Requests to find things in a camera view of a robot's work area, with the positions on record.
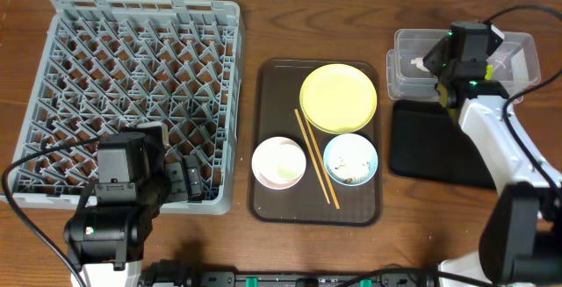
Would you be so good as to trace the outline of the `yellow plate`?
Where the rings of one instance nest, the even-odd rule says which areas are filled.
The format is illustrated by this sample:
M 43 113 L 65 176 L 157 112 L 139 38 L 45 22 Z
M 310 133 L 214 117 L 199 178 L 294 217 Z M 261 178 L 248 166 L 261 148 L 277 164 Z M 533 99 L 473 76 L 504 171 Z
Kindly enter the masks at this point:
M 371 121 L 378 107 L 378 92 L 359 68 L 332 63 L 305 78 L 299 104 L 317 129 L 332 134 L 353 133 Z

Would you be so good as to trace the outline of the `green snack wrapper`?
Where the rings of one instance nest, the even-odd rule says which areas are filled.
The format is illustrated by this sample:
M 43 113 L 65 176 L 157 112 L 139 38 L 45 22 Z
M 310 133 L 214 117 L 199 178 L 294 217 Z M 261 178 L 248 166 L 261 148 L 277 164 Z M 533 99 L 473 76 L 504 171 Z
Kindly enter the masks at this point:
M 422 57 L 416 57 L 416 58 L 412 59 L 412 60 L 410 61 L 410 63 L 413 64 L 413 65 L 415 65 L 416 68 L 418 68 L 418 69 L 420 69 L 420 70 L 422 70 L 422 71 L 428 72 L 428 70 L 427 70 L 427 69 L 425 68 L 425 66 L 423 65 Z M 492 77 L 493 77 L 493 75 L 494 75 L 494 66 L 488 64 L 488 65 L 486 66 L 486 75 L 485 75 L 485 79 L 486 79 L 486 80 L 491 80 Z

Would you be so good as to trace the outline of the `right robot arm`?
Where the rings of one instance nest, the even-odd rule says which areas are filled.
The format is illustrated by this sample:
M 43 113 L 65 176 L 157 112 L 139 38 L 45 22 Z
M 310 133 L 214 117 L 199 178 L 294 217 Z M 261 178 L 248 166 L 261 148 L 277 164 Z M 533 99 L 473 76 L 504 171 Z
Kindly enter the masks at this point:
M 478 250 L 439 264 L 442 286 L 561 282 L 561 174 L 523 130 L 514 99 L 486 76 L 503 40 L 489 22 L 454 22 L 423 59 L 440 105 L 478 149 L 499 194 Z

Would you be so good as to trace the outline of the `pink bowl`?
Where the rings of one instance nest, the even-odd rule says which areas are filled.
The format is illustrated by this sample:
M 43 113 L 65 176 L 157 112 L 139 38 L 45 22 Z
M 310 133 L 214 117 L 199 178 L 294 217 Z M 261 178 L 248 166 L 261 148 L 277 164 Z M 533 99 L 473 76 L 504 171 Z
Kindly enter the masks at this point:
M 306 172 L 303 149 L 286 137 L 272 137 L 263 141 L 251 160 L 254 178 L 271 190 L 285 190 L 294 186 Z

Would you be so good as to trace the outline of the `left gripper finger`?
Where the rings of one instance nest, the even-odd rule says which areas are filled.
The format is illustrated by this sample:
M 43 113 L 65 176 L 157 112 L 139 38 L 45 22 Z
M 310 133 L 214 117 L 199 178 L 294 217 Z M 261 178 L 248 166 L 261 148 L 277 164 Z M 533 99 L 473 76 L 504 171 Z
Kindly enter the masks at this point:
M 202 179 L 199 172 L 198 160 L 195 155 L 183 158 L 184 180 L 189 199 L 199 199 L 203 195 Z
M 180 162 L 168 163 L 166 174 L 170 179 L 170 194 L 167 202 L 182 202 L 188 199 L 184 170 Z

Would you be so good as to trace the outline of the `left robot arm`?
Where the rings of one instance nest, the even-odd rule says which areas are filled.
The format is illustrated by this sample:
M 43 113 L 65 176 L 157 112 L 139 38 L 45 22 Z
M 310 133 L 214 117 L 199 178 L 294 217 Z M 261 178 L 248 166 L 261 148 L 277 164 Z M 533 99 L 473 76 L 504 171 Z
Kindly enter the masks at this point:
M 195 157 L 168 163 L 168 127 L 160 121 L 124 127 L 97 145 L 98 180 L 87 186 L 64 229 L 68 257 L 89 286 L 192 286 L 178 261 L 141 265 L 144 243 L 164 203 L 198 199 Z

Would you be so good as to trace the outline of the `light blue bowl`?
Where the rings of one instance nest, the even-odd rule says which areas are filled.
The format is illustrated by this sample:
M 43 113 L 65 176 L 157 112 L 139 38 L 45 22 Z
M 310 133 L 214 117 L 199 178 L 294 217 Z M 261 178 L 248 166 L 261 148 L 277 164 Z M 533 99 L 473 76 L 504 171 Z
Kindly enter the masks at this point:
M 343 186 L 359 186 L 370 181 L 378 170 L 378 152 L 364 136 L 345 133 L 335 136 L 324 148 L 328 176 Z

